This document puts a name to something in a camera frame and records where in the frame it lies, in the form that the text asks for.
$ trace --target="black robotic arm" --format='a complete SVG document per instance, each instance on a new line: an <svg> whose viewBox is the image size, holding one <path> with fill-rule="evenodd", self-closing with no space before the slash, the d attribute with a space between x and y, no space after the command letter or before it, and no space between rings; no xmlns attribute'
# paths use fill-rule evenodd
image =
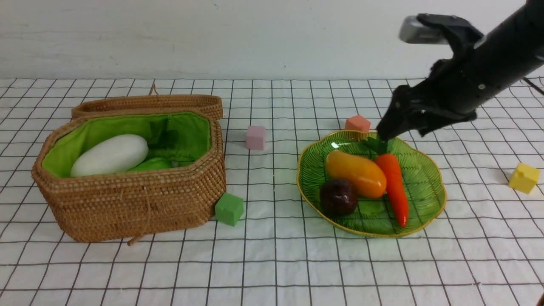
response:
<svg viewBox="0 0 544 306"><path fill-rule="evenodd" d="M544 64L544 0L527 0L488 35L456 16L419 14L405 19L399 38L409 44L449 44L453 56L437 61L416 86L394 89L376 127L383 140L409 130L425 136L473 121L485 101L521 79L528 81L525 76Z"/></svg>

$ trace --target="purple fruit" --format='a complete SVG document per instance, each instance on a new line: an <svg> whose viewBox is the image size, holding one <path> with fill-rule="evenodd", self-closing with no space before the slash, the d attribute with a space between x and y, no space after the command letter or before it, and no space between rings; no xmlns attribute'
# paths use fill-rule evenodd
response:
<svg viewBox="0 0 544 306"><path fill-rule="evenodd" d="M357 209L357 189L345 179L331 179L319 190L323 212L331 217L347 216Z"/></svg>

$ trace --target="white vegetable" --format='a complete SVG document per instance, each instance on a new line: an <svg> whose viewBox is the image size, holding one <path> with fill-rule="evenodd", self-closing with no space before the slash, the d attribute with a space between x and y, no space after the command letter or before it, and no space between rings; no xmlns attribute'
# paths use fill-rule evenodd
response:
<svg viewBox="0 0 544 306"><path fill-rule="evenodd" d="M147 156L147 141L125 134L105 140L83 153L73 164L71 176L110 174L130 170Z"/></svg>

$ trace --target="red carrot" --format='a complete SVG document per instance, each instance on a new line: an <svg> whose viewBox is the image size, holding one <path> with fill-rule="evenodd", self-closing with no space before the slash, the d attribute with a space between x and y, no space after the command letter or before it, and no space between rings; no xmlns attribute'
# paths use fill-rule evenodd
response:
<svg viewBox="0 0 544 306"><path fill-rule="evenodd" d="M361 143L378 154L374 162L384 172L387 179L386 192L391 201L393 212L400 227L406 226L409 215L409 204L404 192L403 175L397 157L387 152L387 142L377 138L367 138Z"/></svg>

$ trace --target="green glass plate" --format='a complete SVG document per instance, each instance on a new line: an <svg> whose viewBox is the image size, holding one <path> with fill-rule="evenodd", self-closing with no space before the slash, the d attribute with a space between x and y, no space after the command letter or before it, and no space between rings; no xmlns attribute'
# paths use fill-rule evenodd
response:
<svg viewBox="0 0 544 306"><path fill-rule="evenodd" d="M410 203L408 223L401 228L387 195L379 199L359 197L358 208L345 217L329 218L319 205L319 188L329 179L325 158L332 150L376 158L376 154L360 143L376 133L358 131L334 132L308 146L299 158L296 184L302 197L323 218L334 226L357 235L372 237L401 237L423 229L438 217L446 205L446 188L438 166L424 153L410 147L399 138L390 141L390 153L396 155L402 169L404 188Z"/></svg>

